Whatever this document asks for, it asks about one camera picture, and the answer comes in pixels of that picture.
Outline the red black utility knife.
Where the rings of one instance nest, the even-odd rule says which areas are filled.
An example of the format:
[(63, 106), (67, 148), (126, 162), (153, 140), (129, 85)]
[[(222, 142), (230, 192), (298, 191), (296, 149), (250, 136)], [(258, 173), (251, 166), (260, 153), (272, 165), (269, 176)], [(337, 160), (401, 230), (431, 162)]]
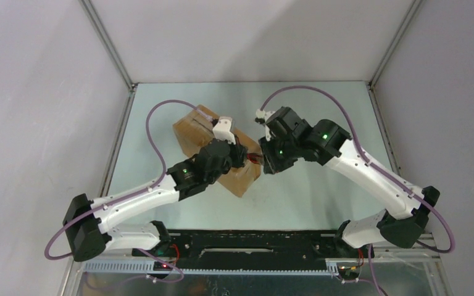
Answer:
[(255, 164), (263, 164), (263, 155), (256, 152), (247, 153), (247, 159)]

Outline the brown cardboard express box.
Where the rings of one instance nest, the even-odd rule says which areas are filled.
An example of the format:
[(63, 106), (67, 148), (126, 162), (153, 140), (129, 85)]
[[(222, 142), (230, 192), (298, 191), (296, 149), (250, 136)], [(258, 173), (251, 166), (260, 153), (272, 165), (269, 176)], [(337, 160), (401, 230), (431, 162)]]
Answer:
[(257, 162), (259, 146), (204, 105), (197, 105), (172, 125), (173, 133), (187, 159), (168, 169), (178, 178), (182, 195), (200, 193), (215, 183), (242, 198), (261, 176)]

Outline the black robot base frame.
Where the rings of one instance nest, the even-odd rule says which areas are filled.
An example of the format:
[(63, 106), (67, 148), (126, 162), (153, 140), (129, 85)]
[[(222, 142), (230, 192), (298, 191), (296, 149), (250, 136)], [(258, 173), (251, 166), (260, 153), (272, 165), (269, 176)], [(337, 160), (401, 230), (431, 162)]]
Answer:
[(345, 283), (372, 282), (418, 273), (420, 266), (398, 258), (376, 262), (367, 247), (353, 249), (331, 231), (171, 230), (151, 250), (131, 249), (119, 273), (225, 276), (328, 276)]

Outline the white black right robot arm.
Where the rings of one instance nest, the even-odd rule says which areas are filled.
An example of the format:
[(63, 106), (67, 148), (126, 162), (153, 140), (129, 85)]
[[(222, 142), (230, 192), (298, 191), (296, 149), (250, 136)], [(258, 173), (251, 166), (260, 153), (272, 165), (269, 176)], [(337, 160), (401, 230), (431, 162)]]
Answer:
[(314, 126), (289, 107), (257, 110), (255, 121), (265, 128), (260, 138), (264, 173), (275, 175), (299, 159), (334, 170), (365, 189), (384, 209), (367, 218), (345, 221), (336, 234), (335, 252), (349, 258), (359, 248), (387, 241), (409, 249), (423, 234), (439, 191), (420, 188), (390, 172), (362, 149), (337, 123), (323, 119)]

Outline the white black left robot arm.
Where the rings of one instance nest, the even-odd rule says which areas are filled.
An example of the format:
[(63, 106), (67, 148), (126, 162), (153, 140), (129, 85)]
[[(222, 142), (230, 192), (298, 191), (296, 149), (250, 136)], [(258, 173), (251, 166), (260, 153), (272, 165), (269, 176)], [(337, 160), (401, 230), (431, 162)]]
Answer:
[(163, 257), (170, 249), (163, 222), (150, 221), (140, 230), (128, 230), (121, 224), (153, 208), (204, 192), (231, 169), (245, 166), (248, 155), (248, 149), (238, 142), (213, 139), (192, 157), (137, 189), (95, 199), (86, 194), (75, 196), (63, 220), (70, 256), (82, 262), (109, 250), (143, 249)]

